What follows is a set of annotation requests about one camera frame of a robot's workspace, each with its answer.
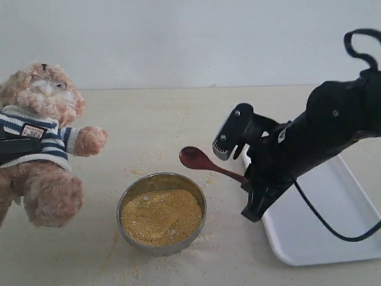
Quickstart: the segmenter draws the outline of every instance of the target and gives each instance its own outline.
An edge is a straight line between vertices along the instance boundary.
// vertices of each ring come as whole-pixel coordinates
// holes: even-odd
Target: table
[[[273,254],[262,222],[241,210],[247,194],[216,173],[183,167],[186,145],[204,150],[216,163],[243,172],[242,160],[220,162],[211,143],[231,109],[240,102],[278,121],[305,108],[313,86],[258,88],[82,91],[88,101],[73,126],[99,125],[109,131],[100,155],[70,157],[83,179],[85,204],[63,229],[35,228],[14,205],[0,229],[2,286],[45,285],[379,285],[381,260],[294,268]],[[372,202],[381,206],[381,148],[378,139],[343,153]],[[151,258],[122,239],[116,207],[123,191],[143,175],[176,172],[198,183],[207,197],[207,221],[200,237],[181,254]]]

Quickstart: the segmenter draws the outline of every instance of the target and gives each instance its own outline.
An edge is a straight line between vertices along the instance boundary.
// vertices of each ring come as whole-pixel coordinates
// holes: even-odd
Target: teddy bear
[[[14,135],[38,138],[41,152],[0,165],[0,227],[11,204],[21,203],[32,225],[62,228],[83,205],[83,182],[68,155],[89,157],[104,148],[100,127],[71,128],[86,101],[60,67],[31,63],[0,84],[0,125]]]

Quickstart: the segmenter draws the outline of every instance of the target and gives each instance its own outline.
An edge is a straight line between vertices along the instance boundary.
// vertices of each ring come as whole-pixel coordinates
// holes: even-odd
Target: white tray
[[[247,167],[250,158],[243,150]],[[349,170],[336,156],[298,179],[305,195],[338,233],[357,237],[381,216]],[[293,186],[264,214],[263,223],[275,255],[292,266],[381,258],[381,231],[358,243],[336,238],[315,217]]]

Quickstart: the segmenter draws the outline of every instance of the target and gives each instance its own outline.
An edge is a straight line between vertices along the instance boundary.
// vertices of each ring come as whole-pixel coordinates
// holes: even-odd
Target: blue and white striped sweater
[[[14,105],[8,105],[0,111],[0,125],[4,126],[4,131],[15,135],[39,137],[39,132],[42,135],[40,137],[41,153],[22,156],[1,165],[1,168],[28,161],[47,160],[56,163],[64,170],[71,170],[67,153],[74,153],[74,145],[80,129],[60,128],[57,120],[38,118]]]

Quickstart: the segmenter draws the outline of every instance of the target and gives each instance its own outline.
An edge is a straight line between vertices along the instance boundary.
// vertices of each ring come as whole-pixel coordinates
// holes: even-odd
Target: stainless steel bowl
[[[136,198],[138,195],[144,194],[146,192],[151,192],[151,191],[165,192],[171,189],[184,189],[189,191],[192,195],[195,196],[198,204],[201,206],[202,221],[201,221],[201,224],[196,229],[196,231],[192,233],[189,237],[187,237],[185,240],[173,245],[165,246],[165,247],[148,246],[133,240],[128,235],[128,233],[123,229],[121,224],[121,210],[123,206],[126,203],[133,200],[134,198]],[[206,203],[205,195],[201,191],[200,187],[197,186],[197,184],[194,181],[190,180],[189,178],[183,175],[176,174],[176,173],[155,173],[155,174],[151,174],[143,178],[140,178],[131,186],[129,186],[128,189],[123,193],[117,207],[117,220],[118,220],[120,232],[122,236],[124,237],[124,239],[129,244],[131,244],[136,249],[144,253],[150,254],[155,257],[160,257],[160,256],[171,256],[189,247],[193,243],[193,241],[197,238],[197,236],[201,232],[201,229],[204,227],[206,213],[207,213],[207,203]]]

